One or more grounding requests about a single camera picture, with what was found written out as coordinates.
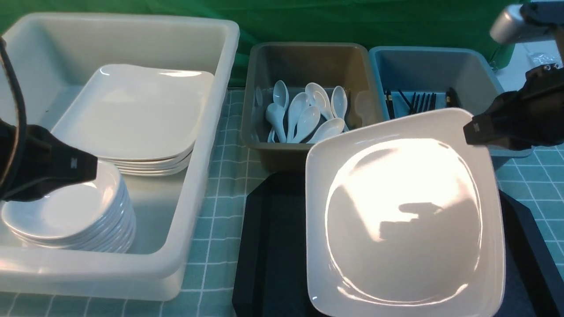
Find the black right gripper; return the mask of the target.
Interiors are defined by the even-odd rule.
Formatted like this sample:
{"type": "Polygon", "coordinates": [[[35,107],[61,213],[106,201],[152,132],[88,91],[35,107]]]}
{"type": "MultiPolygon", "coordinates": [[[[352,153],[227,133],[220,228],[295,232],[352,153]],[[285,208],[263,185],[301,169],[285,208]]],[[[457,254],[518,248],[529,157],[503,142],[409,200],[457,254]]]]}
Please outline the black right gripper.
{"type": "Polygon", "coordinates": [[[563,67],[536,66],[516,91],[496,97],[463,127],[466,143],[525,150],[563,144],[563,67]]]}

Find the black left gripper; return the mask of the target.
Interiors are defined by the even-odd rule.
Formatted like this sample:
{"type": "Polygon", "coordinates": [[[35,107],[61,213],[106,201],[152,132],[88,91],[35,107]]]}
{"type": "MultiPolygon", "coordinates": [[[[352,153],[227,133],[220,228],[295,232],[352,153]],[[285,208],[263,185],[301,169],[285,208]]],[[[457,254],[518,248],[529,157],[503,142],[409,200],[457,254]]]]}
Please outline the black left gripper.
{"type": "Polygon", "coordinates": [[[59,189],[97,177],[97,157],[69,146],[40,125],[26,127],[13,155],[17,128],[1,122],[1,201],[37,201],[41,189],[59,189]]]}

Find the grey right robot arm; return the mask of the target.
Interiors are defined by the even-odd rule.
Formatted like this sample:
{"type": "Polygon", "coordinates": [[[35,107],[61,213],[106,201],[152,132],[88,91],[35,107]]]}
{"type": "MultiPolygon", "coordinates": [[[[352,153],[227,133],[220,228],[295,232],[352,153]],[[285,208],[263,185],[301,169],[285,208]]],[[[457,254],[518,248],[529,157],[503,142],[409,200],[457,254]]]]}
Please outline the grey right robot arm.
{"type": "MultiPolygon", "coordinates": [[[[564,5],[560,1],[512,4],[496,18],[490,35],[500,44],[555,39],[563,52],[564,5]]],[[[558,146],[564,138],[564,70],[545,64],[528,70],[516,91],[497,96],[464,126],[467,144],[513,151],[558,146]]]]}

